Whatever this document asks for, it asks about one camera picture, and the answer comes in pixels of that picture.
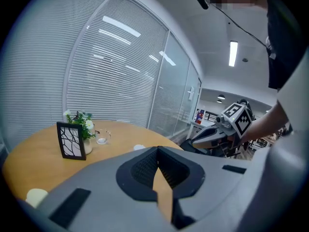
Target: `black rubber pad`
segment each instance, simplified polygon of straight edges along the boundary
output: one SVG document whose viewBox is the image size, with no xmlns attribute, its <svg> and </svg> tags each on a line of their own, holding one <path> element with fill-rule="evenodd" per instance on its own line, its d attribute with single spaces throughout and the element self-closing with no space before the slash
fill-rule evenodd
<svg viewBox="0 0 309 232">
<path fill-rule="evenodd" d="M 82 188 L 75 189 L 75 191 L 66 198 L 49 219 L 67 229 L 90 193 L 91 191 Z"/>
<path fill-rule="evenodd" d="M 245 168 L 235 167 L 235 166 L 231 166 L 231 165 L 224 165 L 222 167 L 222 169 L 225 169 L 225 170 L 228 170 L 228 171 L 231 171 L 231 172 L 235 172 L 235 173 L 238 173 L 238 174 L 244 174 L 246 172 Z"/>
</svg>

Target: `white horizontal blinds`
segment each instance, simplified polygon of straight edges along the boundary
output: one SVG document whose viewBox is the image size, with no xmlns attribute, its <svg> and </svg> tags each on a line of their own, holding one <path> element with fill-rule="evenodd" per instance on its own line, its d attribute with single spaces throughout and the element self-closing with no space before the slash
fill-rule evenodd
<svg viewBox="0 0 309 232">
<path fill-rule="evenodd" d="M 169 137 L 177 122 L 190 59 L 172 34 L 162 54 L 164 58 L 148 127 Z"/>
<path fill-rule="evenodd" d="M 75 52 L 68 109 L 146 127 L 167 32 L 132 0 L 109 0 Z"/>
<path fill-rule="evenodd" d="M 197 104 L 197 98 L 199 93 L 199 79 L 198 74 L 190 62 L 189 74 L 183 94 L 183 101 L 179 111 L 177 124 L 174 134 L 177 134 L 185 130 L 191 122 L 192 115 Z"/>
<path fill-rule="evenodd" d="M 4 50 L 1 130 L 10 150 L 62 121 L 63 78 L 72 47 L 104 0 L 33 0 Z"/>
</svg>

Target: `white ceiling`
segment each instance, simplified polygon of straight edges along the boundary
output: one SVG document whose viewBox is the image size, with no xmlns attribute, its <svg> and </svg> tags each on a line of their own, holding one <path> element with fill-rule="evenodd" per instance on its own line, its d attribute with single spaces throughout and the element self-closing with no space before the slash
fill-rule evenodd
<svg viewBox="0 0 309 232">
<path fill-rule="evenodd" d="M 214 7 L 203 10 L 196 0 L 157 0 L 175 18 L 191 41 L 203 66 L 203 87 L 253 98 L 273 105 L 276 90 L 268 88 L 266 49 L 237 28 Z M 224 11 L 262 42 L 267 14 L 259 7 L 226 6 Z M 235 67 L 229 67 L 229 42 L 239 43 Z"/>
<path fill-rule="evenodd" d="M 219 95 L 225 96 L 225 100 L 221 100 L 221 101 L 226 107 L 231 105 L 234 102 L 237 102 L 240 99 L 246 99 L 249 102 L 253 113 L 259 117 L 261 117 L 261 115 L 264 115 L 266 111 L 271 108 L 271 106 L 266 105 L 264 103 L 261 103 L 261 102 L 258 102 L 252 99 L 248 99 L 246 97 L 242 97 L 239 95 L 230 94 L 230 93 L 217 91 L 217 90 L 203 89 L 200 99 L 203 101 L 208 101 L 208 102 L 217 102 L 217 100 L 219 100 L 218 99 Z"/>
</svg>

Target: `glass cup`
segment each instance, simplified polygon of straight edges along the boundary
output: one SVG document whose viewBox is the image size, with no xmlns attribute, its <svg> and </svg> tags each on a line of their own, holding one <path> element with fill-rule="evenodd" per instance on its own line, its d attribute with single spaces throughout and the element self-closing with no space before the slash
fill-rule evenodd
<svg viewBox="0 0 309 232">
<path fill-rule="evenodd" d="M 96 129 L 96 142 L 98 145 L 108 144 L 112 139 L 111 133 L 107 129 Z"/>
</svg>

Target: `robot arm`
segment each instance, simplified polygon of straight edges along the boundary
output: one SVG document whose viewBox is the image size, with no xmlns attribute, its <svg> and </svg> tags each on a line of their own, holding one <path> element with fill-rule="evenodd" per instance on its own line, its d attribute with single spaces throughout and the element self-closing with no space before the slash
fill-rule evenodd
<svg viewBox="0 0 309 232">
<path fill-rule="evenodd" d="M 239 103 L 233 103 L 221 112 L 214 125 L 202 129 L 192 139 L 193 147 L 228 149 L 237 147 L 253 119 L 249 104 L 245 100 L 240 100 Z"/>
</svg>

